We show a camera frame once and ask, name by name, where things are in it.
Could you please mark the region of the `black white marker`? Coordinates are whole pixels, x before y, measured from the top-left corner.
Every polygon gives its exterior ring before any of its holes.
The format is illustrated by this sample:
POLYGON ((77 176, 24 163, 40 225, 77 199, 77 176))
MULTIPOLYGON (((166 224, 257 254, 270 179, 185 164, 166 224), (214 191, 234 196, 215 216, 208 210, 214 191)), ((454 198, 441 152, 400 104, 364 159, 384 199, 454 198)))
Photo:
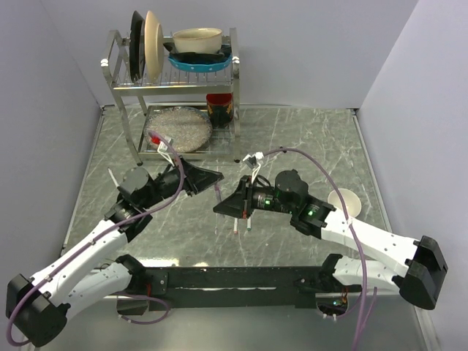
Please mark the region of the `black white marker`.
POLYGON ((118 188, 119 183, 118 183, 116 177, 114 176, 113 171, 109 167, 107 168, 107 171, 108 171, 108 174, 109 174, 109 176, 111 178, 111 181, 113 182, 114 186, 116 188, 118 188))

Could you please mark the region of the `purple pen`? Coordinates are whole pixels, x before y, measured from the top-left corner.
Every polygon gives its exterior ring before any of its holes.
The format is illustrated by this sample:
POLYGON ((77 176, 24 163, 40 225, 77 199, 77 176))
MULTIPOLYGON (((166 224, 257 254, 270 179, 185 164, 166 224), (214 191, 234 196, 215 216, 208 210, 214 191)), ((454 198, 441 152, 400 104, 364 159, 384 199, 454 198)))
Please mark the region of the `purple pen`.
POLYGON ((221 193, 221 190, 219 188, 219 185, 215 184, 214 189, 215 189, 216 198, 217 198, 218 202, 222 202, 222 193, 221 193))

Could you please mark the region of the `green white marker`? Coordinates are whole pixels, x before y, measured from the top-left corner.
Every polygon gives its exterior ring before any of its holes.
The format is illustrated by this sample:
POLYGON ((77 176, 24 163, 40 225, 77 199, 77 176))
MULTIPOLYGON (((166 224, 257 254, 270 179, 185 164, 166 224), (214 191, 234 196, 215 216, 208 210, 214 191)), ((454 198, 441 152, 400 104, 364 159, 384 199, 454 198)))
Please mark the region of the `green white marker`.
POLYGON ((247 219, 246 230, 247 230, 247 231, 251 231, 251 230, 252 230, 252 218, 251 218, 251 217, 247 219))

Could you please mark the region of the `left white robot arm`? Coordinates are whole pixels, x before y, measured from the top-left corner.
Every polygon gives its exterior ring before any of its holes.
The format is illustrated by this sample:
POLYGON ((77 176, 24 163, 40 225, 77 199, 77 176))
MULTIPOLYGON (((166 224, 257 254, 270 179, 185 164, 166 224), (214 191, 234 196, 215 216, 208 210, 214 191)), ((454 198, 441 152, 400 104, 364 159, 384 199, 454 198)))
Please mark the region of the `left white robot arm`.
POLYGON ((7 340, 13 347, 42 347, 76 314, 107 295, 146 299, 151 279, 137 259, 126 254, 92 273, 109 254, 135 239, 152 220, 151 212, 171 204, 180 191, 197 195, 224 178, 222 173, 179 159, 156 177, 143 167, 124 174, 116 203, 98 225, 57 261, 7 285, 7 340))

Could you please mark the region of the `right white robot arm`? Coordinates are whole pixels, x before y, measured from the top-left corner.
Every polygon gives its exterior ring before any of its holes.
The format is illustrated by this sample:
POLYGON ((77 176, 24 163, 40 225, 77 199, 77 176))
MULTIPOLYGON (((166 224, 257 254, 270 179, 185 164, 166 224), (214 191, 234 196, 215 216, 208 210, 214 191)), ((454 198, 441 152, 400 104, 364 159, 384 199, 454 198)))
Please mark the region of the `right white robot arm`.
POLYGON ((244 175, 234 193, 213 210, 236 219, 248 219, 256 210, 289 214, 290 225, 298 232, 361 250, 366 261, 333 256, 334 266, 320 273, 320 283, 328 291, 359 284, 398 292, 422 309, 436 307, 448 264, 435 239, 400 236, 346 217, 343 210, 311 196, 296 170, 280 172, 272 186, 261 186, 244 175))

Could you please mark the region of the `red white marker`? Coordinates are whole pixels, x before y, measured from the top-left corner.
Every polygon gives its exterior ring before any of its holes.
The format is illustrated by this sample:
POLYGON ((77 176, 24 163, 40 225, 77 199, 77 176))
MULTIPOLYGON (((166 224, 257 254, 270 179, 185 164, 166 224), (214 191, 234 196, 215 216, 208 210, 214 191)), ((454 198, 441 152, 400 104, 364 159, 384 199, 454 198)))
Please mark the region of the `red white marker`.
POLYGON ((238 233, 239 233, 239 230, 238 230, 238 222, 239 222, 238 219, 235 218, 235 219, 234 219, 234 225, 233 225, 233 232, 234 232, 235 235, 238 235, 238 233))

